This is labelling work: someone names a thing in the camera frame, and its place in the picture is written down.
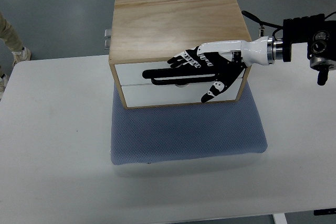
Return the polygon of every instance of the wooden drawer cabinet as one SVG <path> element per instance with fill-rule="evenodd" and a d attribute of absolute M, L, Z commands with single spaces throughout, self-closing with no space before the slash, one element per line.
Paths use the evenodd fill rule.
<path fill-rule="evenodd" d="M 169 68 L 185 49 L 237 39 L 250 41 L 236 0 L 115 0 L 109 64 L 123 106 L 200 103 L 211 82 L 155 86 L 142 72 Z M 212 102 L 237 101 L 248 72 Z"/>

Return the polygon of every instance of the person's leg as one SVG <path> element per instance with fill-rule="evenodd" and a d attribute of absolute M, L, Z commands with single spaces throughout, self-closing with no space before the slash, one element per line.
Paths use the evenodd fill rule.
<path fill-rule="evenodd" d="M 20 52 L 24 46 L 13 26 L 3 17 L 0 12 L 0 38 L 12 52 Z"/>
<path fill-rule="evenodd" d="M 12 51 L 14 56 L 13 66 L 17 63 L 30 60 L 31 53 L 28 48 L 24 47 L 14 27 L 3 17 L 0 12 L 0 39 Z"/>
<path fill-rule="evenodd" d="M 7 82 L 8 82 L 8 76 L 2 72 L 1 66 L 0 66 L 0 100 L 5 92 Z"/>

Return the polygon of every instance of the white drawer front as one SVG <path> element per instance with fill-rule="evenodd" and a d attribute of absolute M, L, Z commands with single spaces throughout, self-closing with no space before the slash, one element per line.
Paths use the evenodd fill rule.
<path fill-rule="evenodd" d="M 238 78 L 224 93 L 211 101 L 235 100 L 242 78 Z M 213 82 L 191 83 L 185 87 L 175 85 L 156 86 L 153 84 L 122 86 L 127 107 L 155 106 L 165 104 L 201 102 L 201 97 Z"/>
<path fill-rule="evenodd" d="M 170 68 L 170 65 L 165 61 L 115 65 L 120 85 L 122 86 L 150 84 L 152 83 L 151 80 L 143 78 L 142 72 L 148 69 L 161 69 L 161 68 Z"/>

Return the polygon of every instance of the wooden lid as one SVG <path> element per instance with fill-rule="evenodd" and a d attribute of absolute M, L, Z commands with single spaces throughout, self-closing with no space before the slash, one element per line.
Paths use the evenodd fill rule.
<path fill-rule="evenodd" d="M 235 39 L 251 40 L 236 0 L 115 0 L 109 62 L 166 61 Z"/>

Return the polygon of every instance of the blue cushion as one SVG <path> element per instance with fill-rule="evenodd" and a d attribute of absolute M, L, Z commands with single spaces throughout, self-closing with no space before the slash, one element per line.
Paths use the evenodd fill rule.
<path fill-rule="evenodd" d="M 125 110 L 114 87 L 115 165 L 262 153 L 267 142 L 251 90 L 238 102 Z"/>

